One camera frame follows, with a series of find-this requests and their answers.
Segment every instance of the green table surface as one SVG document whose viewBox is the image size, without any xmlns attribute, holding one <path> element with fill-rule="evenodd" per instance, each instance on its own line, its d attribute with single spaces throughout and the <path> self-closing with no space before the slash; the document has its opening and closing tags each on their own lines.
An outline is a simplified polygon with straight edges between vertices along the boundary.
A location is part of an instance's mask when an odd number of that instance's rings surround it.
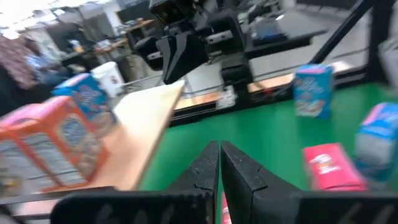
<svg viewBox="0 0 398 224">
<path fill-rule="evenodd" d="M 300 189 L 308 189 L 302 149 L 340 142 L 352 156 L 355 133 L 369 110 L 380 102 L 396 99 L 383 87 L 370 83 L 336 91 L 330 119 L 297 117 L 290 100 L 169 128 L 141 189 L 166 188 L 210 140 L 230 141 L 274 174 Z"/>
</svg>

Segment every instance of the white bucket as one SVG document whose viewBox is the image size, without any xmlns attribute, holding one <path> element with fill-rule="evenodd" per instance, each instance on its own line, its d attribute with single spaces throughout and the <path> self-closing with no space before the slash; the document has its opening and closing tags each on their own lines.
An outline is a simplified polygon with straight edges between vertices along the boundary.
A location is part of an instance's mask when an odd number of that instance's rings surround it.
<svg viewBox="0 0 398 224">
<path fill-rule="evenodd" d="M 91 70 L 91 74 L 111 98 L 121 93 L 123 78 L 116 62 L 107 62 Z"/>
</svg>

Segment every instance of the metal frame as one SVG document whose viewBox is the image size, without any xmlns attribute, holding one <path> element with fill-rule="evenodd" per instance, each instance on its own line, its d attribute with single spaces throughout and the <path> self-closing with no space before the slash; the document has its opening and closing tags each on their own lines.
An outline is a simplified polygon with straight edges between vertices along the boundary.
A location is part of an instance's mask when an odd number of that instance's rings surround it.
<svg viewBox="0 0 398 224">
<path fill-rule="evenodd" d="M 332 35 L 332 37 L 326 42 L 326 44 L 320 49 L 320 51 L 310 61 L 311 63 L 323 62 L 325 57 L 333 50 L 338 42 L 348 33 L 348 31 L 358 22 L 358 20 L 365 14 L 371 7 L 372 11 L 372 27 L 370 34 L 370 43 L 368 49 L 368 62 L 365 66 L 359 68 L 353 68 L 341 73 L 335 74 L 336 84 L 335 87 L 345 88 L 353 85 L 359 85 L 367 82 L 386 82 L 386 74 L 381 68 L 381 64 L 378 58 L 378 45 L 384 42 L 388 38 L 389 26 L 391 23 L 392 6 L 395 0 L 361 0 L 359 1 L 352 10 L 351 15 L 345 20 L 339 29 Z M 191 106 L 188 108 L 177 110 L 172 119 L 172 126 L 192 123 L 199 121 L 209 116 L 229 113 L 233 111 L 243 110 L 247 108 L 253 108 L 256 106 L 262 106 L 284 100 L 291 100 L 292 84 L 278 86 L 271 90 L 274 95 L 264 93 L 263 91 L 257 91 L 250 93 L 252 102 L 246 105 L 238 105 L 222 110 L 216 109 L 216 103 L 205 103 L 202 105 Z M 86 190 L 104 190 L 104 189 L 86 189 Z M 25 220 L 38 220 L 47 219 L 49 214 L 38 214 L 33 216 L 18 217 L 13 215 L 12 210 L 9 206 L 15 203 L 42 201 L 61 198 L 70 192 L 55 192 L 49 194 L 38 194 L 38 195 L 23 195 L 12 198 L 4 198 L 0 200 L 0 213 L 11 217 L 16 223 L 25 223 Z"/>
<path fill-rule="evenodd" d="M 328 41 L 311 59 L 311 61 L 309 61 L 309 63 L 322 63 L 324 59 L 326 59 L 328 54 L 343 39 L 343 37 L 360 20 L 360 18 L 362 18 L 365 13 L 372 9 L 368 61 L 363 67 L 353 68 L 335 74 L 335 88 L 346 88 L 349 86 L 359 85 L 367 82 L 387 83 L 386 74 L 381 67 L 381 63 L 378 57 L 378 46 L 379 44 L 387 40 L 389 36 L 389 28 L 391 24 L 391 16 L 394 3 L 395 0 L 359 0 L 352 8 L 351 13 L 347 17 L 347 19 L 339 26 L 335 33 L 328 39 Z M 271 53 L 268 54 L 278 52 L 277 50 L 274 49 Z M 262 55 L 251 53 L 249 55 L 246 54 L 246 56 L 252 59 L 254 57 L 259 57 Z M 230 108 L 217 109 L 216 102 L 214 101 L 175 110 L 174 116 L 170 122 L 170 126 L 178 126 L 182 124 L 197 122 L 203 118 L 207 118 L 210 116 L 230 113 L 262 105 L 268 105 L 271 103 L 277 103 L 279 101 L 291 100 L 293 98 L 292 83 L 284 86 L 278 86 L 277 88 L 273 88 L 272 90 L 269 90 L 267 92 L 268 93 L 263 90 L 259 90 L 250 93 L 250 96 L 253 99 L 251 102 L 248 102 L 245 105 L 232 106 Z M 278 93 L 278 95 L 272 96 L 272 94 L 270 95 L 269 92 Z"/>
</svg>

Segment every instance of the blue cereal box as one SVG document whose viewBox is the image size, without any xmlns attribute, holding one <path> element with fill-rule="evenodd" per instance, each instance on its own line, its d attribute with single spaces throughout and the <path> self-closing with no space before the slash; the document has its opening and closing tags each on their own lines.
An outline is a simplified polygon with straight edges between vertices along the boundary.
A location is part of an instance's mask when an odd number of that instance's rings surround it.
<svg viewBox="0 0 398 224">
<path fill-rule="evenodd" d="M 398 150 L 398 104 L 376 105 L 358 129 L 355 165 L 373 189 L 382 189 L 393 177 Z"/>
<path fill-rule="evenodd" d="M 117 122 L 104 91 L 89 73 L 68 79 L 56 86 L 52 93 L 55 96 L 72 96 L 99 137 L 104 136 Z"/>
<path fill-rule="evenodd" d="M 332 91 L 331 66 L 301 66 L 295 73 L 293 86 L 296 115 L 329 118 Z"/>
</svg>

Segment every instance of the orange cereal box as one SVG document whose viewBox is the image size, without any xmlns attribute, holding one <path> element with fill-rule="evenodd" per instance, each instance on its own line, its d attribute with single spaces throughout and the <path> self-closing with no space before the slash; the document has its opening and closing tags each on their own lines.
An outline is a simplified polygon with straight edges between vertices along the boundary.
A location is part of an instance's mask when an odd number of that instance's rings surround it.
<svg viewBox="0 0 398 224">
<path fill-rule="evenodd" d="M 4 159 L 7 168 L 24 179 L 29 187 L 37 190 L 51 190 L 59 187 L 60 183 L 50 175 L 38 157 L 23 147 L 17 133 L 12 129 L 13 123 L 21 120 L 38 106 L 40 104 L 23 106 L 1 118 L 0 157 Z"/>
<path fill-rule="evenodd" d="M 12 128 L 62 186 L 88 184 L 108 156 L 70 96 L 57 96 L 43 102 Z"/>
</svg>

